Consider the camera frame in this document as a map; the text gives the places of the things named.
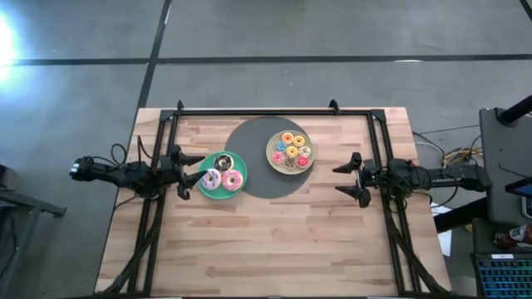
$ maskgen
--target concrete floor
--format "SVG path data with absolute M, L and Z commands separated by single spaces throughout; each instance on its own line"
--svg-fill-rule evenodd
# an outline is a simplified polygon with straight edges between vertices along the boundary
M 0 59 L 149 57 L 163 0 L 0 0 Z M 532 53 L 518 0 L 174 0 L 161 57 Z M 126 144 L 146 66 L 0 67 L 0 164 L 21 191 L 66 205 L 45 216 L 16 298 L 92 293 L 116 188 L 68 177 L 85 154 Z M 532 93 L 532 61 L 157 66 L 148 107 L 405 106 L 412 129 L 478 124 L 481 107 Z M 478 128 L 429 134 L 451 150 Z M 418 148 L 421 163 L 438 154 Z M 450 190 L 438 190 L 442 200 Z M 460 192 L 457 207 L 481 194 Z M 454 233 L 453 287 L 471 293 L 470 235 Z

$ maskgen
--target butcher block tabletop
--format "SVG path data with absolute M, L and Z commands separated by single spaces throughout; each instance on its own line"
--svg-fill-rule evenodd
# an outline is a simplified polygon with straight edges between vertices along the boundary
M 406 109 L 382 109 L 386 112 L 394 156 L 419 164 Z M 137 135 L 147 152 L 153 151 L 160 111 L 139 110 L 129 161 L 137 160 Z M 257 116 L 180 116 L 175 143 L 185 154 L 222 151 L 233 130 L 254 117 Z M 190 191 L 190 200 L 184 201 L 177 196 L 175 186 L 169 188 L 152 296 L 397 294 L 378 190 L 371 189 L 372 201 L 368 208 L 359 208 L 358 202 L 334 189 L 337 185 L 354 184 L 354 174 L 331 171 L 348 162 L 352 152 L 360 152 L 364 159 L 373 158 L 367 118 L 284 117 L 301 126 L 313 142 L 316 156 L 308 180 L 294 193 L 278 199 L 261 199 L 241 192 L 231 199 L 213 200 L 195 186 Z M 376 126 L 379 148 L 386 162 L 378 122 Z M 163 150 L 168 134 L 166 130 Z M 150 162 L 144 155 L 142 159 Z M 185 168 L 185 172 L 194 173 L 199 165 Z M 116 203 L 132 196 L 131 190 L 121 189 Z M 96 282 L 97 292 L 112 283 L 133 254 L 141 210 L 142 199 L 134 199 L 112 215 Z M 409 198 L 406 214 L 416 255 L 432 276 L 450 289 L 427 197 L 417 194 Z M 144 282 L 146 259 L 147 254 L 140 265 L 138 289 Z M 401 266 L 407 289 L 411 290 L 402 254 Z

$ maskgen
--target sprinkled donut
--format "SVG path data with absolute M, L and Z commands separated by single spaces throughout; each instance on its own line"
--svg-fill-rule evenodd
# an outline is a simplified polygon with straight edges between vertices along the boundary
M 305 138 L 301 135 L 293 137 L 293 145 L 299 147 L 305 145 Z
M 279 152 L 273 153 L 272 154 L 272 161 L 275 164 L 281 164 L 284 161 L 284 154 L 283 153 L 279 153 Z
M 216 169 L 207 169 L 207 173 L 201 178 L 201 185 L 207 190 L 214 190 L 222 183 L 222 175 Z
M 289 146 L 287 149 L 286 149 L 286 155 L 290 158 L 294 158 L 295 156 L 298 155 L 298 148 L 295 147 L 295 146 Z
M 228 170 L 222 174 L 222 185 L 227 191 L 235 192 L 242 187 L 244 178 L 238 170 Z
M 296 160 L 294 160 L 293 158 L 286 158 L 284 160 L 284 166 L 287 169 L 294 169 L 296 167 Z
M 214 168 L 220 173 L 233 169 L 233 157 L 228 154 L 221 154 L 214 159 Z
M 302 157 L 308 158 L 310 153 L 310 148 L 308 146 L 302 146 L 299 148 L 299 155 Z
M 281 136 L 281 140 L 284 141 L 287 145 L 291 144 L 293 140 L 292 133 L 284 133 L 283 136 Z
M 275 144 L 275 150 L 284 152 L 286 150 L 286 143 L 284 141 L 279 141 Z
M 299 156 L 298 161 L 297 161 L 297 164 L 298 164 L 299 168 L 308 167 L 308 163 L 309 162 L 308 162 L 308 158 L 307 157 Z

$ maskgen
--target chocolate donut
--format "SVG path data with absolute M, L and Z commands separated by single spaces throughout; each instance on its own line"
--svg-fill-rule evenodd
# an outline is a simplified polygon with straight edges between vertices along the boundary
M 228 154 L 221 154 L 214 159 L 214 169 L 218 170 L 220 173 L 233 169 L 233 166 L 233 157 Z
M 294 158 L 286 158 L 284 160 L 284 166 L 287 169 L 294 169 L 296 167 L 296 160 Z

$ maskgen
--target dark gray circular mat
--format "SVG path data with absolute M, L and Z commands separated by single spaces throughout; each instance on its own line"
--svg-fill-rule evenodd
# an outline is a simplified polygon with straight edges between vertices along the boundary
M 308 179 L 312 165 L 302 174 L 281 174 L 266 159 L 266 144 L 282 130 L 307 134 L 299 125 L 282 117 L 260 117 L 239 125 L 231 134 L 225 150 L 236 153 L 248 167 L 243 191 L 263 199 L 275 199 L 293 193 Z

